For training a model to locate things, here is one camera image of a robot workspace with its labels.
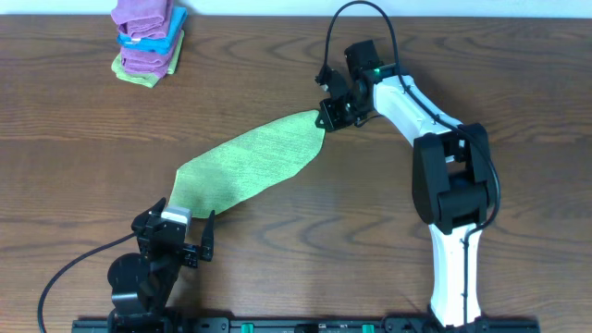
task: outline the green towel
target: green towel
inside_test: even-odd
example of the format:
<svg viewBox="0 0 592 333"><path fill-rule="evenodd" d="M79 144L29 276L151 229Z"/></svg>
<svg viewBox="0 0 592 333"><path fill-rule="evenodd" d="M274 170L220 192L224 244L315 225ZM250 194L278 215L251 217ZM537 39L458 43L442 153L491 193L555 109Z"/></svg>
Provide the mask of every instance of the green towel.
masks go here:
<svg viewBox="0 0 592 333"><path fill-rule="evenodd" d="M175 69L177 68L177 63L179 62L179 53L181 52L181 44L183 42L183 37L185 35L185 31L181 31L179 35L179 42L177 43L177 48L175 48L175 53L173 57L170 59L170 63L168 64L168 69L166 70L166 74L174 74ZM113 60L113 64L111 64L111 70L113 70L120 80L125 80L127 82L141 84L142 86L146 86L148 88L153 88L156 83L158 82L158 77L155 74L128 74L126 70L121 65L121 54L117 55L115 60Z"/></svg>
<svg viewBox="0 0 592 333"><path fill-rule="evenodd" d="M295 176L321 150L317 116L312 110L278 119L193 158L177 170L169 204L208 217Z"/></svg>

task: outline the folded towel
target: folded towel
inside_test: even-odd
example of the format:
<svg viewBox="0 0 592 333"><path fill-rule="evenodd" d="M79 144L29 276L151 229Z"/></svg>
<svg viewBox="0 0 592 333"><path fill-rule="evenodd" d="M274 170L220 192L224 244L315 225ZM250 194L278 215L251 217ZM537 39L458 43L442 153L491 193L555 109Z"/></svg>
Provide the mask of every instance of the folded towel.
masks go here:
<svg viewBox="0 0 592 333"><path fill-rule="evenodd" d="M184 31L179 31L175 45L180 47L179 44L182 43L184 35ZM129 74L153 73L158 78L164 78L168 64L178 47L171 48L166 55L159 55L156 52L130 50L121 46L121 65Z"/></svg>
<svg viewBox="0 0 592 333"><path fill-rule="evenodd" d="M193 158L177 170L168 204L208 217L296 176L323 145L317 117L316 110L287 116Z"/></svg>
<svg viewBox="0 0 592 333"><path fill-rule="evenodd" d="M111 17L119 32L131 38L165 38L173 0L118 0Z"/></svg>
<svg viewBox="0 0 592 333"><path fill-rule="evenodd" d="M132 41L129 36L120 33L117 37L117 42L132 50L142 50L148 52L157 52L161 55L166 55L175 42L177 32L180 30L185 18L187 17L187 9L184 7L174 6L173 13L170 17L170 27L165 38L150 39L142 38L138 42Z"/></svg>
<svg viewBox="0 0 592 333"><path fill-rule="evenodd" d="M181 39L179 39L179 43L177 43L177 47L175 48L175 54L173 55L173 57L170 60L170 63L168 64L168 70L166 71L166 74L170 75L170 74L174 74L175 73L175 69L177 68L177 63L179 62L179 53L181 52ZM156 83L160 80L160 78L158 78L157 76L155 76L155 74L128 74L126 73L126 70L123 68L123 66L121 65L121 54L117 55L115 60L113 60L113 64L111 64L111 70L113 70L117 76L118 79L120 80L124 80L124 81L128 81L128 82L132 82L132 83L136 83L136 84L141 84L143 86L146 86L148 88L153 88Z"/></svg>

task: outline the wood grain surface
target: wood grain surface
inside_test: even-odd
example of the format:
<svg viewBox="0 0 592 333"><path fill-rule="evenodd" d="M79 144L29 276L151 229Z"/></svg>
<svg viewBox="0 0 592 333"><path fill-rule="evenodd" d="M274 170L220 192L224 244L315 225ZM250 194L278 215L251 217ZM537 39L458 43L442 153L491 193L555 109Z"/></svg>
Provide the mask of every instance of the wood grain surface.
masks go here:
<svg viewBox="0 0 592 333"><path fill-rule="evenodd" d="M395 21L420 89L489 132L502 207L479 249L482 309L592 331L592 21ZM328 23L192 16L177 73L151 90L111 72L109 17L1 17L0 331L36 331L50 277L128 234L183 163L317 108ZM330 65L345 70L343 50L365 39L391 62L387 33L378 18L340 19ZM328 134L296 177L218 216L214 262L183 269L169 304L249 317L423 312L432 245L411 157L385 119ZM107 315L107 268L136 250L128 241L68 271L47 299L48 331Z"/></svg>

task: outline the black cable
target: black cable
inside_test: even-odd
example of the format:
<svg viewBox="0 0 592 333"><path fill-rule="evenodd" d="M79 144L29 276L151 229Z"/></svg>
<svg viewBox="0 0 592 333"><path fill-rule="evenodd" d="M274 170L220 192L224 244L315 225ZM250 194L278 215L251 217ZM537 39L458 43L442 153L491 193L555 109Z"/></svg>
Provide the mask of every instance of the black cable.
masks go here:
<svg viewBox="0 0 592 333"><path fill-rule="evenodd" d="M399 77L399 81L401 82L401 87L403 87L404 93L408 93L409 96L421 107L424 109L424 111L434 119L434 121L436 121L438 124L444 126L445 128L451 130L452 132L454 132L455 134L459 135L463 140L465 140L466 142L469 142L481 155L481 157L483 157L483 159L486 160L487 162L487 166L489 168L489 171L491 172L491 177L493 178L493 182L494 182L494 187L495 187L495 198L493 198L493 210L491 211L491 215L489 216L489 218L481 224L477 224L476 227L470 231L468 231L466 233L466 235L464 236L464 239L462 240L462 245L463 245L463 249L464 249L464 292L463 292L463 322L464 325L467 325L468 322L468 309L467 309L467 305L468 305L468 266L469 266L469 239L470 237L475 234L476 232L483 230L484 228L487 228L489 225L491 225L491 223L493 223L493 221L495 220L496 216L498 215L498 212L500 211L500 203L501 203L501 190L500 190L500 178L498 176L498 172L495 168L495 166L493 165L493 162L491 161L491 158L486 154L485 149L481 146L481 144L469 133L465 132L462 129L459 129L457 127L452 126L451 124L447 123L446 121L440 119L439 115L435 115L424 103L422 103L422 101L417 98L417 96L415 96L415 94L412 92L411 90L411 86L407 85L401 75L401 62L399 60L399 49L397 47L397 38L395 36L395 31L392 27L392 23L390 22L389 17L387 16L387 14L377 5L368 2L368 1L352 1L348 4L343 5L333 16L333 19L331 20L331 24L329 24L329 29L327 31L327 39L325 40L325 60L323 61L323 67L327 65L327 57L328 57L328 49L329 49L329 40L331 38L331 31L333 30L333 24L335 23L335 20L337 19L339 13L352 5L367 5L370 7L373 7L374 9L376 9L381 15L382 17L385 19L385 21L387 22L388 25L388 31L390 32L390 39L392 41L392 47L393 47L393 55L395 57L395 72L397 73L397 76Z"/></svg>
<svg viewBox="0 0 592 333"><path fill-rule="evenodd" d="M60 269L57 273L55 273L54 277L52 277L51 280L49 280L49 282L47 283L47 286L45 286L45 289L43 290L43 292L41 293L41 297L39 298L39 305L37 305L37 324L39 324L39 330L42 333L46 333L47 330L45 330L45 322L43 321L43 304L45 303L45 298L47 297L47 293L49 293L49 290L54 286L54 284L56 283L56 281L62 276L64 275L64 273L66 273L67 270L69 270L72 266L74 266L75 264L81 262L82 260L90 257L93 254L99 253L102 250L106 250L110 247L116 246L121 244L124 241L127 241L133 237L135 237L136 234L135 233L130 233L128 236L119 239L119 240L115 240L112 241L108 244L105 244L103 246L100 246L94 250L90 250L87 253L79 256L78 258L72 260L69 264L65 265L62 269Z"/></svg>
<svg viewBox="0 0 592 333"><path fill-rule="evenodd" d="M353 123L353 126L355 126L355 127L357 127L359 129L360 127L362 127L363 125L365 125L365 123L367 123L368 121L370 121L370 119L374 119L376 117L384 117L384 115L374 115L374 116L371 116L370 118L364 120L363 122L359 122L358 120L356 120Z"/></svg>

